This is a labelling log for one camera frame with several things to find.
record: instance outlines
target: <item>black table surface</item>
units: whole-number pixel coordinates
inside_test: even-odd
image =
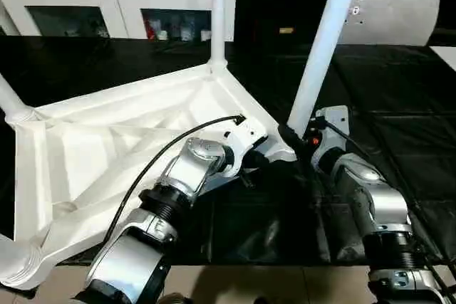
[[[207,43],[0,37],[0,72],[24,102],[45,105],[205,63]],[[228,68],[286,122],[310,46],[270,51],[227,44]],[[428,47],[340,46],[318,108],[347,105],[351,136],[406,195],[434,262],[456,257],[456,72]],[[0,233],[14,225],[14,132],[0,124]],[[195,204],[175,264],[364,263],[347,198],[306,163],[275,162]],[[64,263],[87,264],[97,247]]]

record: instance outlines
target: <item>glass cabinet door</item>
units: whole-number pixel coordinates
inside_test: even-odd
[[[207,41],[212,0],[118,0],[128,37],[152,41]],[[236,0],[225,0],[225,40],[234,38]]]
[[[1,0],[24,36],[127,38],[118,0]]]
[[[211,13],[205,10],[141,9],[147,39],[152,41],[207,41]]]
[[[109,37],[100,8],[26,6],[42,36]]]

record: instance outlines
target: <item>black cable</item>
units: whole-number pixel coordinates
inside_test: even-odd
[[[452,295],[452,291],[448,288],[447,284],[445,284],[443,279],[440,277],[439,273],[437,273],[437,271],[434,268],[434,265],[429,261],[426,255],[423,254],[423,258],[425,260],[427,268],[434,276],[434,279],[435,281],[437,281],[437,284],[440,286],[440,292],[448,298],[451,304],[456,304],[456,298]]]
[[[377,169],[378,167],[375,165],[375,163],[372,162],[372,157],[371,155],[365,150],[363,149],[353,138],[351,138],[350,136],[348,136],[347,134],[345,134],[342,130],[340,130],[337,126],[335,126],[334,124],[332,124],[331,122],[328,122],[327,120],[325,120],[325,125],[328,126],[329,128],[331,128],[335,133],[337,133],[338,135],[340,135],[341,137],[343,137],[345,140],[349,141],[354,147],[356,147],[356,149],[361,152],[361,154],[363,154],[366,159]],[[386,179],[385,175],[382,174],[382,177],[384,178],[384,180],[388,183],[388,180]],[[451,304],[456,304],[456,299],[452,296],[452,294],[455,292],[455,287],[456,285],[453,285],[453,286],[450,286],[448,287],[445,282],[443,281],[443,279],[440,277],[440,275],[438,274],[438,272],[435,270],[434,268],[434,265],[429,261],[429,259],[427,258],[427,256],[423,253],[423,258],[425,260],[425,263],[426,263],[426,266],[427,268],[429,269],[429,271],[432,273],[432,275],[434,276],[435,280],[437,281],[437,284],[440,286],[441,288],[441,291],[442,293],[448,297],[448,300],[451,302]]]
[[[330,123],[329,121],[325,120],[325,125],[331,128],[335,133],[340,135],[343,139],[347,140],[350,142],[367,160],[370,162],[373,166],[374,163],[372,163],[372,157],[371,155],[361,146],[359,145],[353,138],[351,138],[349,135],[346,135],[340,128],[335,126],[334,124]]]
[[[154,163],[175,143],[179,142],[181,139],[185,138],[188,135],[191,135],[192,133],[201,130],[202,128],[205,128],[207,126],[217,124],[218,122],[222,121],[228,121],[228,120],[234,120],[235,122],[240,122],[244,119],[242,115],[231,115],[229,117],[220,117],[215,120],[211,120],[208,122],[205,122],[204,124],[198,125],[196,127],[193,127],[191,130],[188,130],[181,135],[177,136],[175,139],[171,140],[168,142],[151,160],[148,162],[148,164],[145,166],[144,169],[139,173],[139,175],[136,177],[136,179],[133,181],[133,183],[130,185],[130,188],[128,188],[127,193],[123,197],[119,208],[117,209],[114,219],[111,221],[111,224],[106,231],[105,238],[103,239],[103,244],[107,243],[110,239],[110,237],[113,235],[115,225],[119,221],[120,215],[122,214],[122,210],[127,204],[128,199],[130,198],[131,194],[133,193],[133,190],[135,190],[136,186],[139,184],[140,180],[144,177],[144,175],[149,171],[149,169],[154,165]]]

